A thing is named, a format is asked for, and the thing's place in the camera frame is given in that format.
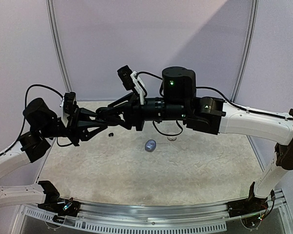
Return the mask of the purple earbud charging case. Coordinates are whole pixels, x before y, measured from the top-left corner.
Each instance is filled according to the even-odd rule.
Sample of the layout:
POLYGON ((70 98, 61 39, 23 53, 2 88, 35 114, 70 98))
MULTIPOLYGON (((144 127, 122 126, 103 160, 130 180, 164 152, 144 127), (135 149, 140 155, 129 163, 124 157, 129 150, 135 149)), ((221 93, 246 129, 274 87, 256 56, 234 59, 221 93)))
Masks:
POLYGON ((145 150, 147 152, 153 152, 156 149, 156 141, 153 139, 148 140, 145 143, 145 150))

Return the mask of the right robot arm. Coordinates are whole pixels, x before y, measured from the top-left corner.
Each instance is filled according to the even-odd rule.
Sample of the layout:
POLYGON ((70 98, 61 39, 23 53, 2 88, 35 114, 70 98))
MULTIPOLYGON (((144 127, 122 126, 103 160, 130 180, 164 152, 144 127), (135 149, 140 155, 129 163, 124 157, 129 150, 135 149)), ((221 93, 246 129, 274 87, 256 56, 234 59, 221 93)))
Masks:
POLYGON ((145 121, 180 120, 189 129, 208 134, 240 134, 276 142, 275 155, 250 188, 243 209, 254 212, 281 178, 293 170, 293 109, 274 113, 239 106, 220 97, 197 97, 193 70, 173 66, 161 75, 163 95, 147 98, 140 73, 124 66, 118 76, 132 93, 110 104, 102 116, 111 124, 142 130, 145 121))

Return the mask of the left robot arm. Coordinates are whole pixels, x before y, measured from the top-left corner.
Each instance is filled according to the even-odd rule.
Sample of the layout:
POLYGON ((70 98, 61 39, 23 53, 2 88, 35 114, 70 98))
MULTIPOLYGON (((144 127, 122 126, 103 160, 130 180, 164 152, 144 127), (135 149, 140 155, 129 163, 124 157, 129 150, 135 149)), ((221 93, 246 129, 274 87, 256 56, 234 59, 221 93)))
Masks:
MULTIPOLYGON (((80 141, 88 141, 107 128, 103 123, 93 120, 96 113, 79 108, 74 100, 63 102, 63 108, 67 114, 67 124, 48 108, 41 97, 26 106, 23 116, 30 130, 0 152, 0 179, 42 158, 51 147, 48 139, 66 137, 74 146, 78 146, 80 141)), ((0 208, 30 203, 59 216, 73 217, 77 216, 81 205, 73 198, 61 198, 48 180, 23 186, 0 186, 0 208)))

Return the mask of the black oval charging case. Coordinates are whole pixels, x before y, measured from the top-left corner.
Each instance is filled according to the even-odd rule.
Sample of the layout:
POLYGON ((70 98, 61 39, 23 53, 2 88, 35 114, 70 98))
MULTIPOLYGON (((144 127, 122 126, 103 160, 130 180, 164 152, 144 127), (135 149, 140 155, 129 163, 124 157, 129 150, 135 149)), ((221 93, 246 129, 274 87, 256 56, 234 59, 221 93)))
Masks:
POLYGON ((108 107, 100 107, 96 110, 97 117, 96 119, 104 121, 106 124, 107 122, 105 121, 106 116, 115 116, 120 117, 120 114, 122 113, 121 111, 117 110, 117 108, 108 108, 108 107))

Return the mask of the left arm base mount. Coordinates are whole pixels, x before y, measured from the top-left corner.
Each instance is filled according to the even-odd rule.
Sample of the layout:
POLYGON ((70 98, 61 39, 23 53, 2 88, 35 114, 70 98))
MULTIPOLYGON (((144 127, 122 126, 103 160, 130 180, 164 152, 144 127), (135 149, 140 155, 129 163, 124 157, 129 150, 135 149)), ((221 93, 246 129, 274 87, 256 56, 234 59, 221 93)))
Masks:
POLYGON ((56 213, 58 216, 71 216, 77 217, 80 211, 81 203, 74 200, 73 198, 70 199, 63 199, 59 198, 55 202, 43 203, 38 204, 38 208, 56 213))

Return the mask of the white round charging case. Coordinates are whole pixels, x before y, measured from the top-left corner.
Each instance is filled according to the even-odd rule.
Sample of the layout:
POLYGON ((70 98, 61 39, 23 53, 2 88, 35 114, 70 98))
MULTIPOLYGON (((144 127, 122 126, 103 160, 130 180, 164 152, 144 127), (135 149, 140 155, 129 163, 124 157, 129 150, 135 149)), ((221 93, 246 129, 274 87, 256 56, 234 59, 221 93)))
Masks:
POLYGON ((176 141, 177 140, 177 136, 167 136, 167 139, 169 141, 176 141))

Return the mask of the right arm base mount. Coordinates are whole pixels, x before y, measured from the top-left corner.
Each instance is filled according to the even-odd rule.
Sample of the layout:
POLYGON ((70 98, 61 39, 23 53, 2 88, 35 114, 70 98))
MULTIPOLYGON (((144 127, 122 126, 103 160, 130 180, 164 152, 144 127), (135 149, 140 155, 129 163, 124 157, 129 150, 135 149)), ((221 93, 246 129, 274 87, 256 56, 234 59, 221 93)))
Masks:
POLYGON ((268 208, 267 201, 267 197, 259 198, 251 193, 247 198, 227 202, 226 206, 229 217, 236 217, 266 210, 268 208))

